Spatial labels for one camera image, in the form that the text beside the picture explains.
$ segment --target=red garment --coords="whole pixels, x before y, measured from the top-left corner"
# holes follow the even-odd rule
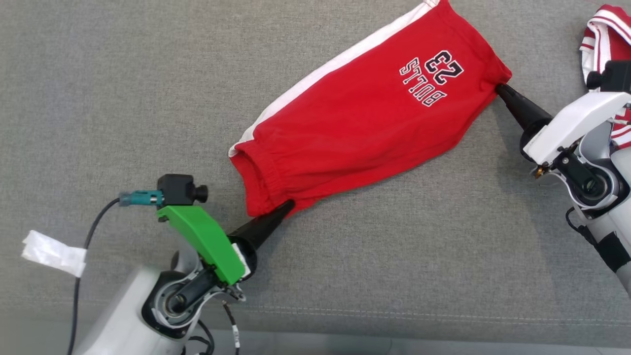
[[[617,6],[602,5],[588,21],[581,44],[583,74],[604,70],[604,64],[614,60],[631,60],[631,17]],[[627,109],[616,119],[631,121]],[[614,124],[611,139],[619,148],[631,147],[631,126]]]
[[[274,101],[230,149],[247,212],[301,210],[453,148],[511,72],[447,0],[425,0]]]

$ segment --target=gray fabric surface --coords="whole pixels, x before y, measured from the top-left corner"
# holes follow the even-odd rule
[[[631,10],[631,1],[613,1]],[[2,1],[0,312],[69,319],[73,279],[20,258],[30,229],[80,246],[118,192],[193,174],[226,230],[248,220],[227,158],[306,74],[418,0]],[[452,0],[550,112],[584,92],[577,47],[592,1]],[[453,151],[297,214],[264,245],[240,326],[425,339],[631,347],[631,303],[565,225],[499,100]],[[175,232],[150,208],[102,221],[83,277],[93,320]],[[218,304],[204,318],[227,327]]]

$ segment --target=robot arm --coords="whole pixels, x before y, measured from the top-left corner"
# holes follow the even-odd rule
[[[172,270],[138,268],[74,354],[179,355],[209,299],[224,294],[245,301],[239,284],[256,271],[257,249],[295,204],[287,201],[226,235],[192,205],[206,196],[192,176],[175,174],[161,177],[157,190],[121,195],[123,205],[155,205],[158,220],[180,232],[180,249]]]
[[[522,155],[566,186],[590,242],[631,296],[631,148],[611,144],[612,119],[631,102],[631,62],[609,62],[591,73],[589,92],[552,118],[508,85],[497,92],[524,129]]]

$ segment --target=number 23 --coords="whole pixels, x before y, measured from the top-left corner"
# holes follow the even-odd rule
[[[455,78],[458,75],[463,73],[463,67],[458,64],[457,61],[451,60],[451,53],[448,51],[441,51],[436,54],[435,57],[431,58],[427,62],[425,62],[425,69],[428,72],[434,74],[433,78],[438,85],[444,85],[447,83],[447,77]],[[444,63],[447,65],[449,69],[438,69],[438,65],[440,63]]]

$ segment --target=black cable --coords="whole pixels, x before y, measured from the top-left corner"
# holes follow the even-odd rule
[[[204,322],[201,321],[201,319],[198,319],[198,324],[202,328],[202,330],[204,330],[204,333],[206,333],[206,336],[208,338],[205,355],[213,355],[213,352],[215,352],[215,338],[213,338],[213,335],[210,334],[210,330],[208,330],[208,327],[204,324]]]
[[[108,203],[101,212],[98,213],[97,218],[92,222],[92,226],[90,227],[90,231],[88,232],[88,237],[85,239],[85,243],[83,245],[83,249],[88,249],[90,247],[90,242],[92,241],[92,237],[94,236],[94,230],[97,228],[97,224],[103,218],[103,215],[110,209],[110,207],[114,206],[120,201],[120,199],[115,198],[110,203]],[[81,278],[77,277],[74,280],[74,300],[73,300],[73,325],[70,330],[70,345],[68,345],[68,355],[72,355],[74,349],[74,339],[77,334],[77,313],[79,313],[79,285],[81,283]]]
[[[576,233],[581,233],[581,231],[579,231],[578,228],[576,228],[576,226],[572,223],[572,221],[570,220],[570,214],[574,212],[574,207],[570,207],[569,210],[567,210],[567,212],[565,213],[565,220],[567,221],[567,224],[576,232]]]
[[[390,355],[390,351],[392,350],[392,338],[390,338],[390,347],[388,348],[388,352],[386,355]]]
[[[190,337],[189,340],[196,340],[196,341],[202,342],[202,343],[204,343],[206,345],[210,345],[210,342],[208,340],[206,340],[206,339],[204,339],[202,337],[198,337],[197,335],[194,335],[194,336]]]
[[[230,324],[232,324],[232,335],[235,339],[235,355],[239,355],[239,349],[241,345],[239,343],[239,329],[237,328],[237,321],[235,317],[232,316],[232,311],[230,311],[230,305],[226,301],[221,302],[223,304],[223,309],[226,310],[226,314],[230,319]]]

